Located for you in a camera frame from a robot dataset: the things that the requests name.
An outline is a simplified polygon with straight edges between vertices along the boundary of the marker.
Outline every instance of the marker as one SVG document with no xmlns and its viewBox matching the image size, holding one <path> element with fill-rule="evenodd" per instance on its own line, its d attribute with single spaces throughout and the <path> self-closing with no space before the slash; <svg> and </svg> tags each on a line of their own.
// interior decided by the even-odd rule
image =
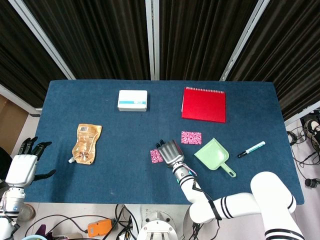
<svg viewBox="0 0 320 240">
<path fill-rule="evenodd" d="M 245 156 L 245 155 L 253 152 L 254 150 L 262 147 L 262 146 L 265 145 L 265 144 L 266 144 L 265 141 L 259 142 L 257 145 L 254 145 L 254 146 L 250 147 L 249 149 L 245 150 L 244 152 L 240 153 L 240 154 L 238 155 L 238 158 L 242 158 L 243 156 Z"/>
</svg>

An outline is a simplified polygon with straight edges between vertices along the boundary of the blue felt mat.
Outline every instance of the blue felt mat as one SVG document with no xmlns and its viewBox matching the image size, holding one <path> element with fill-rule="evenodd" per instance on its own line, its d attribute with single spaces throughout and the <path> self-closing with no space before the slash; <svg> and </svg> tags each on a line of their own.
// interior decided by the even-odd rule
<svg viewBox="0 0 320 240">
<path fill-rule="evenodd" d="M 181 118 L 184 87 L 226 92 L 226 124 Z M 119 112 L 119 90 L 147 90 L 147 112 Z M 102 125 L 92 165 L 68 163 L 80 123 Z M 181 144 L 181 131 L 201 132 L 202 145 Z M 198 173 L 200 186 L 213 199 L 251 192 L 252 177 L 277 174 L 295 196 L 304 197 L 275 88 L 269 82 L 59 80 L 52 81 L 36 131 L 38 142 L 52 141 L 36 173 L 56 174 L 32 183 L 26 201 L 54 203 L 187 204 L 172 170 L 152 164 L 150 150 L 160 139 L 175 139 L 185 162 Z M 231 178 L 211 171 L 193 155 L 216 138 L 229 152 Z M 265 141 L 266 145 L 237 158 Z"/>
</svg>

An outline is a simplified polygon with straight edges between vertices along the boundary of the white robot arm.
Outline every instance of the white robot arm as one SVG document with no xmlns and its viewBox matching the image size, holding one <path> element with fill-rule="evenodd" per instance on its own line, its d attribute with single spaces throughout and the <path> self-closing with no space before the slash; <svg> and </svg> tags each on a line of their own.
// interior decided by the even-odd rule
<svg viewBox="0 0 320 240">
<path fill-rule="evenodd" d="M 35 175 L 42 153 L 51 144 L 50 141 L 41 142 L 32 150 L 37 139 L 26 139 L 10 165 L 5 179 L 9 190 L 4 192 L 0 201 L 0 240 L 12 240 L 19 228 L 16 220 L 26 197 L 24 189 L 33 181 L 49 178 L 56 172 L 54 169 L 47 174 Z"/>
<path fill-rule="evenodd" d="M 296 200 L 282 181 L 272 172 L 261 172 L 251 180 L 251 193 L 238 193 L 213 201 L 197 183 L 197 174 L 184 163 L 184 155 L 174 140 L 157 148 L 176 177 L 185 197 L 192 203 L 189 213 L 193 222 L 202 224 L 214 219 L 231 219 L 261 214 L 265 239 L 304 240 L 291 217 Z"/>
</svg>

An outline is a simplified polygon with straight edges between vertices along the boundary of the white cardboard box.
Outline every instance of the white cardboard box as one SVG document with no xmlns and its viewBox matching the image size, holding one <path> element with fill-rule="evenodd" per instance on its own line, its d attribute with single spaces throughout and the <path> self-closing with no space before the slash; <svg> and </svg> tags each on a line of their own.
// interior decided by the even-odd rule
<svg viewBox="0 0 320 240">
<path fill-rule="evenodd" d="M 118 110 L 121 112 L 147 111 L 148 92 L 146 90 L 120 90 Z"/>
</svg>

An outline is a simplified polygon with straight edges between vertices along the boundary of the orange device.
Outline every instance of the orange device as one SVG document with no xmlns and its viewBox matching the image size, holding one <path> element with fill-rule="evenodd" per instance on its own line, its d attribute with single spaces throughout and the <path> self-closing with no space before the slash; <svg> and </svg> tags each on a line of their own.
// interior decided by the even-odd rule
<svg viewBox="0 0 320 240">
<path fill-rule="evenodd" d="M 96 237 L 96 236 L 104 236 L 110 232 L 112 228 L 112 220 L 104 219 L 100 221 L 96 221 L 88 224 L 88 236 Z"/>
</svg>

